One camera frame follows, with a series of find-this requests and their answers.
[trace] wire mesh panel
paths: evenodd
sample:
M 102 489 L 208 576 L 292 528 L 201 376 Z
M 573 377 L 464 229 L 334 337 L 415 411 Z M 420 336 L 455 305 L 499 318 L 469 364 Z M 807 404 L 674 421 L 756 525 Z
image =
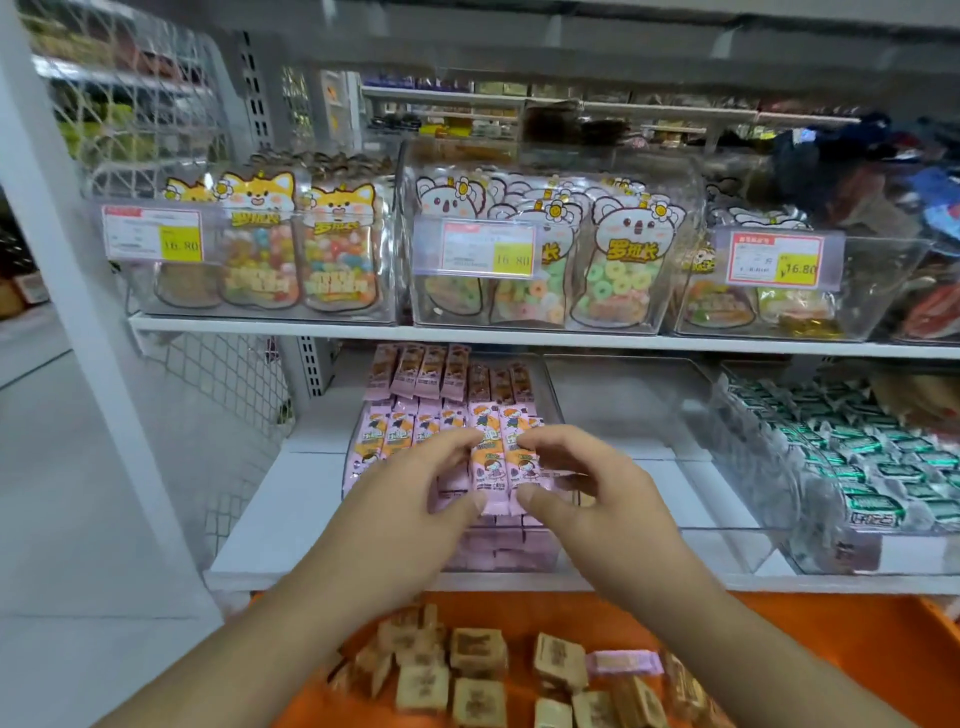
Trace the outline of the wire mesh panel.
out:
M 227 157 L 205 36 L 108 0 L 18 0 L 18 9 L 94 194 L 151 197 L 170 167 Z

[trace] snack package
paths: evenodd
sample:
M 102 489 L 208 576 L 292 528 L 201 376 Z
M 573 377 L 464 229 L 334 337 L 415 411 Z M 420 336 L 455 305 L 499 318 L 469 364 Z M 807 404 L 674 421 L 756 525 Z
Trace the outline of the snack package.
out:
M 491 369 L 490 386 L 493 401 L 497 404 L 514 403 L 514 385 L 510 380 L 509 369 Z
M 420 215 L 427 217 L 485 219 L 490 207 L 503 199 L 505 190 L 502 179 L 466 168 L 423 169 L 416 181 Z M 454 320 L 463 317 L 476 324 L 487 323 L 489 279 L 418 276 L 415 285 L 422 287 L 440 319 L 452 314 Z
M 417 373 L 417 383 L 414 384 L 414 394 L 417 397 L 427 397 L 431 400 L 440 398 L 440 378 L 444 373 L 446 360 L 445 346 L 428 346 L 423 354 L 423 363 Z
M 414 443 L 415 415 L 403 412 L 394 412 L 390 416 L 387 426 L 386 439 L 380 451 L 380 459 L 386 460 L 395 452 L 409 448 Z
M 470 347 L 450 344 L 450 351 L 446 355 L 444 386 L 440 390 L 444 400 L 462 402 L 466 398 L 469 356 Z
M 628 328 L 647 321 L 651 288 L 686 215 L 667 195 L 645 189 L 597 198 L 593 251 L 572 281 L 575 304 L 567 327 Z M 659 318 L 662 311 L 654 314 Z
M 377 344 L 370 375 L 367 377 L 364 400 L 383 400 L 390 396 L 390 384 L 394 377 L 397 352 L 396 344 Z
M 510 365 L 510 384 L 514 390 L 514 403 L 526 410 L 528 415 L 536 415 L 533 383 L 526 364 L 515 361 Z
M 417 385 L 417 375 L 426 349 L 423 344 L 406 344 L 400 353 L 400 362 L 396 366 L 394 381 L 390 391 L 398 397 L 413 397 Z
M 547 324 L 562 328 L 567 309 L 570 252 L 589 218 L 592 201 L 586 178 L 511 175 L 503 201 L 492 207 L 492 220 L 534 223 L 546 232 L 540 253 L 541 277 L 497 280 L 493 285 L 492 323 Z
M 174 203 L 217 202 L 203 175 L 192 182 L 168 177 L 156 197 Z M 157 263 L 155 271 L 154 293 L 164 303 L 178 308 L 211 308 L 221 302 L 216 263 Z
M 470 402 L 490 401 L 490 370 L 486 364 L 470 364 L 468 399 Z
M 440 400 L 420 400 L 414 445 L 425 442 L 440 432 Z
M 507 480 L 500 417 L 495 402 L 470 405 L 468 424 L 483 432 L 483 441 L 470 454 L 470 486 L 487 493 L 486 516 L 510 516 L 510 487 Z
M 371 413 L 362 418 L 363 424 L 357 433 L 353 451 L 347 462 L 344 476 L 344 495 L 353 487 L 360 475 L 380 458 L 387 433 L 389 418 L 384 414 Z
M 349 158 L 346 169 L 327 165 L 313 176 L 303 202 L 300 269 L 303 302 L 311 308 L 391 318 L 383 288 L 391 283 L 393 189 L 377 170 Z
M 236 305 L 287 308 L 300 299 L 293 218 L 305 171 L 230 167 L 213 184 L 228 212 L 221 238 L 221 293 Z

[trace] pink snack wrapper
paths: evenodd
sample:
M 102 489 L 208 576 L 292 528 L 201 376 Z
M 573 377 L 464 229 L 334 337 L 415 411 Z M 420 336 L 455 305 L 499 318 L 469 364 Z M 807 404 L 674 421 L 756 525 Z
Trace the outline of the pink snack wrapper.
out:
M 386 460 L 395 452 L 407 449 L 414 444 L 415 415 L 403 412 L 392 412 L 390 423 L 387 426 L 387 436 L 383 441 L 380 459 Z
M 417 374 L 417 383 L 414 384 L 414 394 L 417 397 L 428 397 L 431 400 L 440 398 L 440 378 L 444 373 L 446 347 L 429 346 L 423 353 L 423 363 Z
M 487 365 L 470 364 L 469 380 L 470 403 L 490 401 L 490 370 Z
M 649 649 L 611 649 L 590 652 L 587 672 L 598 675 L 663 675 L 660 655 Z
M 497 404 L 512 405 L 514 403 L 514 387 L 510 383 L 509 369 L 491 369 L 490 388 L 493 401 Z
M 527 365 L 520 361 L 515 361 L 510 365 L 510 382 L 514 390 L 514 404 L 523 407 L 528 415 L 536 415 L 537 408 L 534 405 L 534 388 L 530 381 L 530 371 Z
M 452 429 L 453 427 L 466 427 L 467 419 L 462 410 L 448 409 L 444 407 L 440 411 L 440 430 Z M 457 493 L 462 494 L 470 489 L 470 472 L 466 465 L 443 473 L 437 478 L 437 490 L 439 493 Z
M 363 394 L 364 400 L 384 400 L 390 396 L 390 382 L 394 376 L 398 351 L 396 344 L 376 345 L 370 375 L 367 377 L 367 390 Z
M 444 399 L 463 401 L 467 393 L 467 365 L 470 347 L 463 344 L 450 344 L 446 355 L 444 386 L 440 394 Z
M 373 463 L 380 459 L 387 432 L 388 418 L 385 414 L 364 413 L 357 432 L 356 442 L 347 462 L 344 472 L 343 495 L 349 493 L 350 488 L 360 475 Z
M 414 445 L 430 439 L 438 432 L 440 432 L 440 400 L 420 400 L 417 426 L 414 429 Z
M 394 381 L 390 391 L 398 397 L 413 397 L 414 387 L 417 384 L 417 375 L 420 373 L 420 364 L 426 349 L 423 344 L 407 344 L 400 354 L 400 363 L 396 367 Z
M 510 516 L 510 484 L 503 454 L 500 416 L 495 402 L 470 405 L 468 425 L 483 432 L 483 441 L 470 453 L 470 486 L 487 494 L 486 516 Z
M 416 415 L 420 411 L 420 398 L 418 397 L 397 397 L 394 400 L 392 412 L 403 412 L 410 415 Z

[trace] candy packet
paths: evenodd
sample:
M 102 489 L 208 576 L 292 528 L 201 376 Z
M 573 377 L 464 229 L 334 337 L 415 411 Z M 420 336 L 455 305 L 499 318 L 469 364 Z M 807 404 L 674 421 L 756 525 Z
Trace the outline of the candy packet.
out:
M 475 362 L 470 365 L 468 389 L 470 402 L 490 401 L 490 370 L 486 364 Z
M 382 460 L 413 445 L 415 419 L 416 415 L 404 412 L 394 412 L 390 415 L 386 439 L 380 451 Z
M 483 432 L 483 441 L 470 454 L 470 486 L 487 493 L 484 515 L 510 516 L 510 486 L 507 480 L 500 416 L 495 402 L 470 405 L 468 424 Z
M 510 381 L 509 369 L 491 369 L 490 385 L 493 401 L 504 405 L 514 403 L 514 387 Z
M 440 398 L 440 378 L 444 372 L 446 360 L 445 346 L 428 346 L 423 354 L 423 363 L 417 374 L 414 394 L 431 400 Z
M 364 400 L 383 400 L 390 396 L 390 383 L 394 377 L 397 351 L 396 344 L 377 344 L 370 375 L 367 377 Z
M 417 375 L 420 373 L 420 364 L 426 349 L 422 344 L 406 344 L 400 354 L 400 363 L 396 367 L 394 381 L 390 391 L 400 397 L 413 397 L 414 387 L 417 384 Z
M 463 344 L 450 344 L 446 355 L 444 386 L 440 390 L 445 400 L 463 401 L 467 393 L 467 364 L 470 347 Z

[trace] floor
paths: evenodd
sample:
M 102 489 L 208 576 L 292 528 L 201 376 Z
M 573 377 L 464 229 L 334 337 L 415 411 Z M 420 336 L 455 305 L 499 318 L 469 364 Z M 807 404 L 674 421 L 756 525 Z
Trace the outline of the floor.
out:
M 0 725 L 90 725 L 216 627 L 195 598 L 74 355 L 0 389 Z

